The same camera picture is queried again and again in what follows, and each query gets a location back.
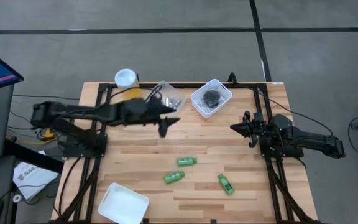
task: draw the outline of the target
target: green bottle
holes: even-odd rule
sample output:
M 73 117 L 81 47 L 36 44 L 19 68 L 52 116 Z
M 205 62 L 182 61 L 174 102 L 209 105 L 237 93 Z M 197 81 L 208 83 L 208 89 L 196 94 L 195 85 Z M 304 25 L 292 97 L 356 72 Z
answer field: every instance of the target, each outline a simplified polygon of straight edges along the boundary
M 183 171 L 174 172 L 173 174 L 168 174 L 164 177 L 165 183 L 170 184 L 172 182 L 178 181 L 185 176 Z
M 223 176 L 223 174 L 219 174 L 218 175 L 219 178 L 219 182 L 221 183 L 223 190 L 228 194 L 233 194 L 234 193 L 234 189 L 231 186 L 231 184 L 229 183 L 229 181 L 227 180 L 227 178 L 225 176 Z
M 187 157 L 178 159 L 178 166 L 190 166 L 197 163 L 197 158 Z

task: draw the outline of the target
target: wooden tabletop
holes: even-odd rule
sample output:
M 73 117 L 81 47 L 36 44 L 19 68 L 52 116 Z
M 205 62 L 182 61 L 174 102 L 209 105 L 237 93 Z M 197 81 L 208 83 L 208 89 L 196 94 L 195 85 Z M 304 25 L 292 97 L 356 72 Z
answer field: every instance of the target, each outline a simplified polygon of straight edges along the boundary
M 80 105 L 94 106 L 98 82 L 84 83 Z M 289 108 L 285 86 L 267 83 L 271 99 Z M 255 112 L 251 90 L 230 89 L 233 97 L 209 119 L 204 119 L 191 105 L 193 88 L 179 89 L 186 95 L 181 120 L 170 127 L 166 138 L 159 138 L 157 126 L 107 127 L 108 148 L 101 160 L 92 223 L 111 223 L 98 213 L 98 205 L 109 185 L 121 184 L 149 198 L 145 218 L 150 223 L 275 223 L 272 196 L 264 158 L 259 145 L 250 149 L 249 139 L 229 128 L 241 121 L 245 110 Z M 280 113 L 292 119 L 289 112 L 271 103 L 273 115 Z M 89 128 L 89 121 L 78 120 L 76 125 Z M 176 159 L 193 156 L 198 163 L 179 168 Z M 83 160 L 77 163 L 68 179 L 63 196 L 64 210 L 78 191 Z M 75 159 L 65 161 L 62 180 Z M 308 178 L 303 165 L 292 158 L 284 159 L 288 188 L 299 206 L 311 218 L 317 218 Z M 175 171 L 185 177 L 166 185 L 163 177 Z M 224 174 L 236 192 L 226 195 L 218 175 Z M 62 188 L 60 182 L 58 195 Z M 279 194 L 282 216 L 285 207 Z M 81 218 L 85 218 L 88 194 L 85 195 Z

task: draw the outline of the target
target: white basket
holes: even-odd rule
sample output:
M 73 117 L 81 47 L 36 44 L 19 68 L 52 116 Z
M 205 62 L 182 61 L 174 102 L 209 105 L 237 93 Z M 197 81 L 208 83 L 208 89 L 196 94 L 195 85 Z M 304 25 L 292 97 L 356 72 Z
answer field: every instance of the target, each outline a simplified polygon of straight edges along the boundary
M 215 108 L 210 108 L 204 102 L 203 95 L 208 90 L 216 90 L 221 94 L 219 105 Z M 224 87 L 224 85 L 219 82 L 219 80 L 213 79 L 191 94 L 191 103 L 202 115 L 202 117 L 209 118 L 212 116 L 212 114 L 215 114 L 219 109 L 221 109 L 232 96 L 233 94 L 226 87 Z
M 149 199 L 133 190 L 112 183 L 99 204 L 100 215 L 120 224 L 140 223 L 149 206 Z

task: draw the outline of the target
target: wire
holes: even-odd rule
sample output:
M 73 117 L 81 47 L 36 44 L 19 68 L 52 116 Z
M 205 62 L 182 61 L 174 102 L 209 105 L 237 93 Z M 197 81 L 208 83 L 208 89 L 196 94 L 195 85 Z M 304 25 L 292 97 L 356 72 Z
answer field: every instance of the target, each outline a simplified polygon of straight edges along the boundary
M 41 129 L 41 130 L 37 133 L 37 139 L 40 140 L 40 141 L 43 141 L 43 139 L 40 137 L 40 136 L 43 137 L 43 135 L 41 134 L 41 132 L 42 132 L 43 130 L 44 130 L 44 128 Z
M 77 162 L 78 161 L 80 161 L 80 157 L 79 158 L 77 158 L 77 160 L 73 163 L 73 165 L 70 167 L 70 170 L 68 171 L 68 173 L 67 173 L 67 176 L 66 176 L 66 179 L 65 179 L 65 181 L 64 181 L 64 183 L 63 183 L 63 186 L 62 186 L 62 191 L 60 192 L 60 200 L 59 200 L 59 213 L 62 213 L 62 199 L 63 199 L 63 193 L 64 193 L 64 191 L 65 191 L 65 187 L 66 187 L 66 183 L 67 183 L 67 180 L 68 180 L 68 177 L 70 176 L 70 174 L 71 174 L 71 172 L 73 171 L 73 169 L 74 169 L 74 166 L 77 164 Z
M 55 212 L 57 213 L 57 215 L 60 217 L 61 214 L 60 214 L 60 212 L 56 209 L 55 203 L 52 204 L 52 207 L 53 207 L 53 209 L 55 210 Z
M 49 157 L 63 157 L 64 155 L 47 155 Z
M 319 121 L 317 121 L 317 120 L 315 120 L 315 119 L 313 119 L 313 118 L 310 118 L 310 117 L 308 117 L 308 116 L 306 116 L 306 115 L 303 115 L 303 114 L 301 114 L 301 113 L 294 112 L 294 111 L 292 111 L 292 110 L 287 109 L 286 107 L 284 107 L 284 106 L 281 105 L 280 103 L 277 103 L 276 101 L 274 101 L 274 100 L 270 99 L 269 97 L 263 95 L 263 94 L 260 93 L 258 90 L 255 90 L 255 89 L 253 89 L 253 88 L 248 88 L 248 89 L 249 89 L 249 90 L 252 90 L 252 91 L 256 91 L 259 95 L 263 96 L 265 99 L 268 99 L 269 101 L 271 101 L 271 102 L 277 104 L 278 106 L 281 106 L 283 109 L 285 109 L 286 111 L 288 111 L 288 112 L 290 112 L 290 113 L 297 114 L 297 115 L 302 116 L 302 117 L 304 117 L 304 118 L 306 118 L 306 119 L 309 119 L 309 120 L 311 120 L 311 121 L 314 121 L 315 123 L 320 124 L 321 126 L 323 126 L 324 128 L 326 128 L 326 129 L 331 133 L 331 136 L 334 135 L 334 133 L 330 130 L 330 128 L 327 127 L 325 124 L 323 124 L 323 123 L 321 123 L 321 122 L 319 122 Z
M 297 140 L 300 140 L 300 139 L 308 139 L 307 137 L 298 137 L 298 138 L 295 138 L 294 140 L 290 141 L 287 145 L 284 146 L 283 149 L 285 149 L 287 146 L 289 145 L 292 145 L 293 143 L 295 143 Z
M 55 181 L 55 182 L 51 182 L 51 183 L 47 183 L 47 184 L 41 184 L 41 185 L 38 185 L 38 186 L 34 186 L 34 185 L 21 185 L 21 186 L 18 186 L 17 188 L 19 188 L 19 187 L 41 187 L 41 186 L 44 186 L 44 185 L 53 185 L 53 184 L 58 184 L 58 183 L 60 183 L 59 181 Z M 11 192 L 12 190 L 8 190 L 6 193 L 4 193 L 3 195 L 2 195 L 2 197 L 0 198 L 0 200 L 2 199 L 2 198 L 4 198 L 5 197 L 5 195 L 7 195 L 9 192 Z
M 56 141 L 57 139 L 58 139 L 58 137 L 55 137 L 54 139 L 51 139 L 51 140 L 45 141 L 45 142 L 30 142 L 30 141 L 25 141 L 25 140 L 17 140 L 17 142 L 23 143 L 23 144 L 28 144 L 28 145 L 39 146 L 39 145 L 49 144 L 53 141 Z
M 151 88 L 144 88 L 144 87 L 130 87 L 130 88 L 127 88 L 125 90 L 122 90 L 122 91 L 119 91 L 117 93 L 114 93 L 113 95 L 111 95 L 103 104 L 101 104 L 100 106 L 97 106 L 95 108 L 90 108 L 90 109 L 80 109 L 80 110 L 73 110 L 73 111 L 70 111 L 70 112 L 67 112 L 65 114 L 61 114 L 60 116 L 58 116 L 54 122 L 56 122 L 57 120 L 61 119 L 61 118 L 64 118 L 66 117 L 68 114 L 73 114 L 73 113 L 84 113 L 84 112 L 88 112 L 88 111 L 95 111 L 97 109 L 99 109 L 100 107 L 102 106 L 105 106 L 105 105 L 108 105 L 110 104 L 110 101 L 113 97 L 115 97 L 116 95 L 118 94 L 121 94 L 121 93 L 124 93 L 126 91 L 129 91 L 129 90 L 133 90 L 133 89 L 142 89 L 142 90 L 150 90 L 151 93 L 150 95 L 147 97 L 147 99 L 151 98 L 151 96 L 154 96 L 155 94 L 159 94 L 160 97 L 162 97 L 162 94 L 160 93 L 160 90 L 155 90 L 157 89 L 158 86 L 156 86 L 155 88 L 151 89 Z
M 354 147 L 352 139 L 351 139 L 351 125 L 352 125 L 353 121 L 356 119 L 358 119 L 358 117 L 353 118 L 352 121 L 349 123 L 349 126 L 347 127 L 347 138 L 349 139 L 349 142 L 350 142 L 352 148 L 355 150 L 355 152 L 358 153 L 358 150 Z
M 269 124 L 269 125 L 272 126 L 272 127 L 276 130 L 278 136 L 280 137 L 281 148 L 284 149 L 283 137 L 281 136 L 281 133 L 280 133 L 280 131 L 278 130 L 277 125 L 276 125 L 276 124 Z
M 36 204 L 38 204 L 38 202 L 40 202 L 40 201 L 41 201 L 41 198 L 38 198 L 38 201 L 36 201 L 36 202 L 34 202 L 34 203 L 29 203 L 29 202 L 27 202 L 26 200 L 23 200 L 23 202 L 26 203 L 26 204 L 28 204 L 28 205 L 36 205 Z
M 11 129 L 9 129 L 9 128 L 7 128 L 7 130 L 8 130 L 8 131 L 11 131 L 11 132 L 13 132 L 13 133 L 15 133 L 15 134 L 21 135 L 21 136 L 26 136 L 26 137 L 35 138 L 35 139 L 37 138 L 37 137 L 30 136 L 30 135 L 27 135 L 27 134 L 22 134 L 22 133 L 15 132 L 15 131 L 13 131 L 13 130 L 11 130 Z
M 23 117 L 23 116 L 20 116 L 20 115 L 17 115 L 15 113 L 12 112 L 12 110 L 9 110 L 9 112 L 11 112 L 11 114 L 13 114 L 14 116 L 17 116 L 18 118 L 22 118 L 22 119 L 25 119 L 28 123 L 31 123 L 27 118 Z
M 305 167 L 305 171 L 308 170 L 308 168 L 306 167 L 306 164 L 301 160 L 301 158 L 299 158 L 299 157 L 294 157 L 294 158 L 303 164 L 303 166 Z
M 17 128 L 17 127 L 12 127 L 12 126 L 8 126 L 8 128 L 12 128 L 12 129 L 17 129 L 17 130 L 35 130 L 37 128 Z
M 19 94 L 13 94 L 13 96 L 32 97 L 32 98 L 56 98 L 56 99 L 64 99 L 64 100 L 79 100 L 79 98 L 69 98 L 69 97 L 62 97 L 62 96 L 35 96 L 35 95 L 19 95 Z

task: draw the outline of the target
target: black cable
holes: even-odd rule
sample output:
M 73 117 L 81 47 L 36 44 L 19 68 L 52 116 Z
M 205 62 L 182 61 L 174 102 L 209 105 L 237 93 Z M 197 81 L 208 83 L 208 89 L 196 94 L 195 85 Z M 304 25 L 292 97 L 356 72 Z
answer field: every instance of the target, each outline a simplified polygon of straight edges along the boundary
M 23 116 L 20 116 L 20 115 L 17 115 L 15 113 L 13 113 L 12 110 L 9 110 L 9 112 L 11 112 L 11 114 L 13 114 L 14 116 L 17 116 L 18 118 L 22 118 L 22 119 L 25 119 L 28 123 L 31 123 L 27 118 L 23 117 Z
M 23 202 L 26 203 L 26 204 L 28 204 L 28 205 L 36 205 L 36 204 L 38 204 L 38 202 L 40 202 L 40 201 L 41 201 L 41 198 L 38 198 L 38 201 L 36 201 L 36 202 L 34 202 L 34 203 L 29 203 L 29 202 L 27 202 L 26 200 L 23 200 Z
M 19 95 L 19 94 L 13 94 L 13 96 L 32 97 L 32 98 L 56 98 L 56 99 L 64 99 L 64 100 L 79 100 L 79 98 L 70 98 L 70 97 L 62 97 L 62 96 L 35 96 L 35 95 Z
M 41 185 L 38 185 L 38 186 L 34 186 L 34 185 L 21 185 L 21 186 L 18 186 L 17 188 L 19 188 L 19 187 L 41 187 L 41 186 L 44 186 L 44 185 L 52 185 L 52 184 L 58 184 L 58 183 L 60 183 L 59 181 L 55 181 L 55 182 L 51 182 L 51 183 L 47 183 L 47 184 L 41 184 Z M 2 198 L 4 198 L 5 197 L 5 195 L 7 195 L 9 192 L 11 192 L 12 190 L 8 190 L 6 193 L 4 193 L 3 195 L 2 195 L 2 197 L 0 198 L 0 200 L 2 199 Z
M 66 179 L 63 183 L 63 186 L 62 186 L 62 191 L 60 192 L 60 200 L 59 200 L 59 213 L 62 213 L 62 200 L 63 200 L 63 193 L 65 191 L 65 187 L 66 187 L 66 183 L 67 183 L 67 180 L 68 180 L 68 177 L 70 176 L 71 172 L 73 171 L 74 169 L 74 166 L 77 164 L 78 161 L 80 161 L 80 157 L 77 158 L 77 160 L 73 163 L 73 165 L 70 167 L 70 170 L 68 171 L 67 173 L 67 176 L 66 176 Z
M 60 212 L 56 209 L 55 203 L 52 204 L 52 207 L 55 210 L 55 212 L 57 213 L 57 215 L 60 217 L 62 214 L 60 214 Z
M 248 88 L 248 89 L 249 89 L 249 90 L 252 90 L 252 91 L 256 91 L 259 95 L 261 95 L 261 96 L 263 96 L 264 98 L 268 99 L 269 101 L 271 101 L 271 102 L 277 104 L 278 106 L 281 106 L 283 109 L 285 109 L 286 111 L 288 111 L 288 112 L 290 112 L 290 113 L 297 114 L 297 115 L 302 116 L 302 117 L 304 117 L 304 118 L 306 118 L 306 119 L 309 119 L 309 120 L 311 120 L 311 121 L 314 121 L 315 123 L 320 124 L 321 126 L 323 126 L 324 128 L 326 128 L 326 129 L 331 133 L 331 136 L 334 135 L 334 133 L 330 130 L 330 128 L 327 127 L 326 125 L 324 125 L 323 123 L 321 123 L 321 122 L 319 122 L 319 121 L 317 121 L 317 120 L 315 120 L 315 119 L 313 119 L 313 118 L 310 118 L 310 117 L 308 117 L 308 116 L 306 116 L 306 115 L 303 115 L 303 114 L 301 114 L 301 113 L 294 112 L 294 111 L 292 111 L 292 110 L 287 109 L 286 107 L 284 107 L 284 106 L 281 105 L 280 103 L 277 103 L 276 101 L 274 101 L 274 100 L 270 99 L 269 97 L 263 95 L 263 94 L 260 93 L 258 90 L 255 90 L 255 89 L 253 89 L 253 88 Z
M 63 155 L 47 155 L 49 157 L 63 157 Z
M 28 135 L 28 134 L 22 134 L 22 133 L 15 132 L 15 131 L 13 131 L 13 130 L 11 130 L 11 129 L 9 129 L 9 128 L 7 128 L 7 130 L 8 130 L 8 131 L 11 131 L 11 132 L 13 132 L 13 133 L 15 133 L 15 134 L 21 135 L 21 136 L 27 136 L 27 137 L 30 137 L 30 138 L 37 138 L 37 137 L 34 137 L 34 136 L 30 136 L 30 135 Z
M 295 138 L 294 140 L 290 141 L 287 145 L 284 146 L 283 149 L 285 149 L 287 146 L 295 143 L 297 140 L 300 140 L 300 139 L 308 139 L 307 137 L 298 137 L 298 138 Z
M 65 114 L 61 114 L 60 116 L 58 116 L 55 121 L 57 121 L 58 119 L 62 119 L 64 118 L 65 116 L 67 116 L 68 114 L 73 114 L 73 113 L 84 113 L 84 112 L 87 112 L 87 111 L 95 111 L 97 109 L 99 109 L 100 107 L 102 106 L 105 106 L 105 105 L 108 105 L 110 104 L 110 101 L 113 97 L 115 97 L 116 95 L 118 94 L 121 94 L 121 93 L 124 93 L 126 91 L 129 91 L 129 90 L 133 90 L 133 89 L 141 89 L 141 90 L 150 90 L 151 93 L 150 95 L 147 97 L 150 98 L 151 96 L 154 96 L 156 93 L 158 93 L 160 95 L 160 97 L 162 97 L 162 94 L 159 92 L 159 90 L 155 90 L 155 89 L 151 89 L 151 88 L 144 88 L 144 87 L 130 87 L 128 89 L 125 89 L 125 90 L 122 90 L 122 91 L 119 91 L 117 93 L 114 93 L 113 95 L 111 95 L 104 103 L 102 103 L 100 106 L 97 106 L 95 108 L 90 108 L 90 109 L 80 109 L 80 110 L 73 110 L 73 111 L 70 111 L 70 112 L 67 112 Z
M 148 97 L 145 99 L 145 101 L 149 100 L 151 97 L 155 96 L 157 93 L 160 95 L 160 98 L 162 98 L 162 95 L 160 93 L 160 90 L 162 89 L 162 85 L 157 85 L 152 89 L 152 92 L 148 95 Z
M 278 136 L 280 137 L 281 148 L 284 149 L 283 137 L 281 136 L 281 133 L 280 133 L 280 131 L 278 130 L 277 125 L 276 125 L 276 124 L 269 124 L 269 125 L 272 126 L 272 127 L 276 130 Z
M 38 133 L 37 133 L 37 139 L 40 140 L 40 141 L 43 141 L 43 139 L 40 137 L 42 136 L 41 134 L 41 131 L 44 130 L 44 129 L 41 129 Z
M 16 129 L 16 130 L 35 130 L 36 128 L 17 128 L 17 127 L 12 127 L 8 125 L 8 128 L 12 128 L 12 129 Z
M 349 139 L 349 142 L 352 146 L 352 148 L 355 150 L 355 152 L 358 153 L 358 150 L 354 147 L 352 139 L 351 139 L 351 126 L 354 120 L 358 119 L 358 117 L 355 117 L 352 119 L 352 121 L 349 123 L 349 126 L 347 127 L 347 138 Z
M 299 157 L 294 157 L 294 158 L 303 164 L 306 171 L 308 170 L 308 168 L 306 167 L 306 164 L 301 160 L 301 158 L 299 158 Z

